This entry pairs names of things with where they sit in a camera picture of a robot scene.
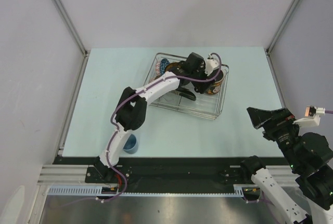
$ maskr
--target table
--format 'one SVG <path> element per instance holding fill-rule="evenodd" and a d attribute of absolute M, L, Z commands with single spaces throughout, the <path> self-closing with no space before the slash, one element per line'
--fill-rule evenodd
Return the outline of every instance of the table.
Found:
<path fill-rule="evenodd" d="M 277 144 L 252 127 L 247 107 L 278 109 L 281 103 L 262 47 L 92 49 L 63 156 L 98 156 L 111 137 L 110 116 L 124 88 L 141 87 L 156 53 L 206 57 L 217 52 L 230 72 L 222 114 L 214 121 L 149 106 L 135 131 L 133 157 L 283 156 Z"/>

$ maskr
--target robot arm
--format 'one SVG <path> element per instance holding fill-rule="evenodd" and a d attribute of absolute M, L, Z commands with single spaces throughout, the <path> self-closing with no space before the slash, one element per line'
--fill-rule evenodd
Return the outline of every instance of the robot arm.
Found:
<path fill-rule="evenodd" d="M 164 73 L 163 76 L 161 76 L 156 81 L 153 81 L 150 84 L 135 90 L 136 93 L 143 91 L 140 95 L 138 95 L 138 97 L 140 97 L 140 99 L 139 99 L 140 101 L 145 102 L 145 103 L 142 103 L 142 104 L 144 104 L 144 106 L 142 104 L 140 104 L 137 107 L 140 107 L 141 109 L 144 109 L 146 111 L 146 106 L 150 105 L 152 102 L 154 102 L 156 99 L 163 96 L 164 94 L 166 94 L 172 90 L 176 90 L 179 87 L 179 84 L 180 84 L 180 80 L 175 77 L 174 73 L 172 73 L 172 72 Z M 137 116 L 136 121 L 140 121 L 143 123 L 144 119 L 142 120 L 142 117 L 140 117 L 140 115 L 142 116 L 143 113 L 145 114 L 145 112 L 142 112 L 142 110 L 138 110 L 138 112 L 139 112 L 139 114 Z M 119 128 L 116 128 L 113 131 L 112 142 L 110 142 L 110 145 L 108 145 L 106 150 L 103 151 L 103 153 L 100 155 L 100 160 L 105 165 L 108 165 L 107 158 L 106 158 L 107 155 L 109 156 L 109 161 L 112 166 L 115 166 L 118 163 L 120 152 L 122 151 L 126 141 L 130 137 L 133 130 L 139 128 L 139 126 L 134 127 L 133 124 L 132 124 L 132 126 L 127 126 L 127 124 L 125 124 L 126 120 L 124 118 L 121 119 L 120 117 L 115 116 L 114 119 L 112 119 L 113 121 L 118 122 Z"/>
<path fill-rule="evenodd" d="M 195 92 L 204 93 L 215 82 L 221 72 L 221 58 L 218 63 L 211 55 L 204 60 L 198 54 L 192 53 L 186 61 L 172 67 L 160 78 L 138 89 L 126 88 L 119 100 L 118 106 L 111 117 L 111 123 L 116 126 L 106 149 L 99 156 L 102 166 L 115 166 L 130 134 L 140 128 L 145 121 L 147 106 L 164 94 L 176 90 L 190 81 Z"/>
<path fill-rule="evenodd" d="M 308 199 L 313 222 L 310 222 L 303 210 L 295 208 L 296 205 L 291 210 L 297 210 L 299 213 L 294 212 L 294 215 L 290 215 L 289 208 L 292 206 L 290 197 L 283 193 L 279 186 L 275 186 L 276 183 L 269 176 L 269 172 L 265 171 L 265 168 L 259 168 L 254 172 L 250 171 L 251 180 L 269 196 L 290 223 L 333 223 L 333 208 L 331 208 L 333 204 L 333 170 L 327 165 L 329 160 L 333 158 L 333 151 L 329 148 L 324 136 L 316 133 L 298 135 L 300 127 L 318 126 L 320 117 L 325 114 L 325 108 L 307 107 L 305 117 L 299 120 L 296 120 L 286 108 L 275 111 L 255 108 L 247 110 L 253 127 L 255 129 L 264 128 L 264 137 L 277 142 L 292 172 L 300 175 L 296 182 Z M 244 162 L 242 166 L 248 171 L 246 164 L 253 162 L 250 160 Z"/>

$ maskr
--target can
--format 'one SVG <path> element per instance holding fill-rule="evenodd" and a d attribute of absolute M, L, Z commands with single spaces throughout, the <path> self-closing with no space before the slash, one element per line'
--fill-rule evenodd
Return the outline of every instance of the can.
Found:
<path fill-rule="evenodd" d="M 224 74 L 223 71 L 221 70 L 217 76 L 217 78 L 215 79 L 215 83 L 212 84 L 206 91 L 205 93 L 208 95 L 215 95 L 217 93 L 219 93 L 219 91 L 221 90 L 221 86 L 223 83 L 223 78 L 224 78 Z"/>

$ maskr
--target blue object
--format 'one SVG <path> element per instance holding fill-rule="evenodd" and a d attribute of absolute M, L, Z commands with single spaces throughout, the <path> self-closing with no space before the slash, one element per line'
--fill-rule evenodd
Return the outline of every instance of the blue object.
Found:
<path fill-rule="evenodd" d="M 128 154 L 134 154 L 137 151 L 137 149 L 138 149 L 138 144 L 136 141 L 136 137 L 133 134 L 131 134 L 127 142 L 125 143 L 123 151 L 125 151 Z"/>
<path fill-rule="evenodd" d="M 165 69 L 167 68 L 167 66 L 170 64 L 168 59 L 162 59 L 161 63 L 160 63 L 160 74 L 161 76 L 165 73 Z"/>

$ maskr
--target transparent bin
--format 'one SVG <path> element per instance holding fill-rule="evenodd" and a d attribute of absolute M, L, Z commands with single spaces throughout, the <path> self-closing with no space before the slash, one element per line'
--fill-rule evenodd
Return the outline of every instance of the transparent bin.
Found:
<path fill-rule="evenodd" d="M 164 54 L 161 52 L 157 53 L 152 62 L 144 85 L 149 84 L 149 81 L 152 81 L 158 75 L 155 71 L 156 63 L 164 58 L 168 59 L 170 63 L 179 62 L 187 59 L 187 57 Z M 195 94 L 197 98 L 196 101 L 191 101 L 180 95 L 169 92 L 151 103 L 151 106 L 183 112 L 211 120 L 216 119 L 222 113 L 225 93 L 227 89 L 229 67 L 223 64 L 221 70 L 224 73 L 224 77 L 221 83 L 221 89 L 217 94 L 208 95 L 206 93 L 196 93 L 194 92 L 194 86 L 192 85 L 192 83 L 189 83 L 188 85 L 183 87 L 189 89 L 192 93 Z"/>

